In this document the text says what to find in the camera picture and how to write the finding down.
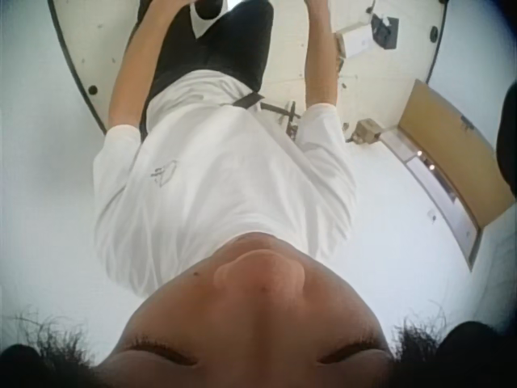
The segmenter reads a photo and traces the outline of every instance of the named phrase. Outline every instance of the person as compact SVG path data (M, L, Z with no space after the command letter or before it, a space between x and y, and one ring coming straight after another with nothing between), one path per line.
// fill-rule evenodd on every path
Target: person
M42 329L2 353L0 381L424 386L436 340L406 329L393 355L364 300L326 266L349 237L355 183L329 8L305 3L307 110L295 141L257 104L269 2L244 1L198 39L188 0L141 3L94 175L99 257L145 301L100 364L77 336Z

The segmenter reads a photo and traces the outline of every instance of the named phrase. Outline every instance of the eye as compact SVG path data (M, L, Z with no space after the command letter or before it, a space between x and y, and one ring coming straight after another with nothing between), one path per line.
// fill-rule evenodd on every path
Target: eye
M125 350L137 350L140 352L153 353L170 362L181 366L194 366L198 363L196 359L185 356L166 344L149 339L147 336L137 337Z
M328 356L319 360L320 364L328 365L345 361L347 358L354 356L357 353L365 352L371 349L380 349L378 341L374 338L362 339L353 344L348 344L332 352Z

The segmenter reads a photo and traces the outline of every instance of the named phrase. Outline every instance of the black edge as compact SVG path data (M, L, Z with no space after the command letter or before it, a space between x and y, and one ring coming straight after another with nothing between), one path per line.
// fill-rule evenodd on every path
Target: black edge
M431 69L429 70L429 75L427 75L426 84L429 84L429 81L431 80L431 76L433 75L433 70L435 69L436 60L438 59L439 46L442 44L443 30L445 29L445 19L447 18L448 3L449 3L449 1L446 1L443 5L442 27L440 28L440 31L439 31L439 38L438 38L438 43L436 44L435 57L433 58L433 63L431 64Z
M48 8L50 10L50 15L52 17L52 22L54 24L54 29L56 30L57 39L59 40L59 45L61 46L61 51L63 52L63 55L65 56L66 64L69 67L70 73L72 74L72 77L74 77L75 84L77 85L79 92L81 93L82 97L84 98L84 102L86 103L86 106L88 109L90 109L90 113L93 115L95 121L97 122L97 125L99 126L100 130L103 131L104 134L106 134L106 127L104 126L104 123L100 120L99 114L97 114L97 111L95 111L95 108L93 104L90 101L90 98L88 97L88 94L86 93L86 90L84 86L82 85L81 79L78 76L78 72L75 69L74 63L72 62L72 57L70 56L70 52L68 51L68 48L66 46L65 38L63 37L63 31L61 30L61 25L59 24L59 19L57 18L56 13L56 7L54 6L53 0L48 0Z

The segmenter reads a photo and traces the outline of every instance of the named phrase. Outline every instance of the white t-shirt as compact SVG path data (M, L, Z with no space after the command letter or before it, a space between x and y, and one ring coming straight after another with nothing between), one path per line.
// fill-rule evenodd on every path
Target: white t-shirt
M95 247L117 283L146 297L239 235L275 235L325 263L347 239L355 183L332 105L312 106L296 141L250 90L200 70L149 105L149 136L120 125L95 159Z

